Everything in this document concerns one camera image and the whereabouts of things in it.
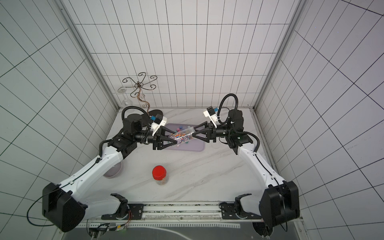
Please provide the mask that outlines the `small clear jar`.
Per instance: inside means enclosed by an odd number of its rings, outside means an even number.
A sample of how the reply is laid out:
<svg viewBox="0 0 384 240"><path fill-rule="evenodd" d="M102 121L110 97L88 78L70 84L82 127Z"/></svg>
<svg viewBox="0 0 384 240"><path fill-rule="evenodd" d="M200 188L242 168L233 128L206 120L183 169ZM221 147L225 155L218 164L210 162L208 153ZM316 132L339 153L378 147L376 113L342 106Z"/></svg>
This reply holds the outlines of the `small clear jar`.
<svg viewBox="0 0 384 240"><path fill-rule="evenodd" d="M180 130L169 136L170 139L175 140L176 146L179 147L182 144L186 144L194 139L193 134L195 129L193 127L188 127L186 129Z"/></svg>

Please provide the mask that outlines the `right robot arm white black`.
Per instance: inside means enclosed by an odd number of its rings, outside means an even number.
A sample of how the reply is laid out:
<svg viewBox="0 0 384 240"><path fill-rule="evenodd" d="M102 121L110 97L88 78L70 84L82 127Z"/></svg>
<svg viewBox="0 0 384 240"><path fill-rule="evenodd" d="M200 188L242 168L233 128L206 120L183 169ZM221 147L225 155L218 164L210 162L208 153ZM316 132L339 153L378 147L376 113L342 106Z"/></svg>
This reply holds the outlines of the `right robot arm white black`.
<svg viewBox="0 0 384 240"><path fill-rule="evenodd" d="M237 196L234 202L235 215L246 219L260 217L270 229L300 217L299 189L294 182L287 182L261 156L260 139L244 130L244 118L238 109L237 95L223 97L217 109L207 108L204 115L210 122L195 127L194 138L206 143L225 138L226 144L248 164L258 184L256 194Z"/></svg>

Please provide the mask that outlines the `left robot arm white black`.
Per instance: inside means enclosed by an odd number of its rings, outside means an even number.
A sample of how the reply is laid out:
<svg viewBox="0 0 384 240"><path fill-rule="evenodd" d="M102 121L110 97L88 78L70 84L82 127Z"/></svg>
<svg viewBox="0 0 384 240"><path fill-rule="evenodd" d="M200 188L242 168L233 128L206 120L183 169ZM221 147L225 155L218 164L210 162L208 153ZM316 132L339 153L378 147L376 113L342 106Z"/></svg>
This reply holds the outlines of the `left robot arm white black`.
<svg viewBox="0 0 384 240"><path fill-rule="evenodd" d="M97 156L78 172L59 184L49 183L42 191L42 215L51 226L63 232L73 230L83 220L95 217L112 217L124 220L129 217L128 200L112 193L98 200L87 200L85 194L110 169L131 154L138 144L151 144L154 150L163 150L177 142L166 133L167 118L161 110L146 112L136 106L122 110L123 127L111 139L99 144Z"/></svg>

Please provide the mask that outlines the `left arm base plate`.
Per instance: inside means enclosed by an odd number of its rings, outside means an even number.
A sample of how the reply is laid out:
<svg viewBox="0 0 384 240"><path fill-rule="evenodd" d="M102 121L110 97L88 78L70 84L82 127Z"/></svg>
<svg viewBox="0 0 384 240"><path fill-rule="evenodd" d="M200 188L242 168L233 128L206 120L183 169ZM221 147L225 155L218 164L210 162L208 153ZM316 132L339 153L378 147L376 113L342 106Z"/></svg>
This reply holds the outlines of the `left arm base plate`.
<svg viewBox="0 0 384 240"><path fill-rule="evenodd" d="M114 214L102 215L102 220L128 221L140 220L143 215L144 204L121 204Z"/></svg>

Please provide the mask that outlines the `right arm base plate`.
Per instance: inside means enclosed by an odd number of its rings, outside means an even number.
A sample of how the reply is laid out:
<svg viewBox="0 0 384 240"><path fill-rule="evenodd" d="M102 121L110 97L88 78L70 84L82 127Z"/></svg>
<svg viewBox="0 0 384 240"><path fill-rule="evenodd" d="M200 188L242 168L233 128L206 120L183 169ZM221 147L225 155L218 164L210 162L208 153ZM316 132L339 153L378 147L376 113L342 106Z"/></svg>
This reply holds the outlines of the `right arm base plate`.
<svg viewBox="0 0 384 240"><path fill-rule="evenodd" d="M222 219L224 220L261 220L262 217L253 213L244 212L237 202L219 204Z"/></svg>

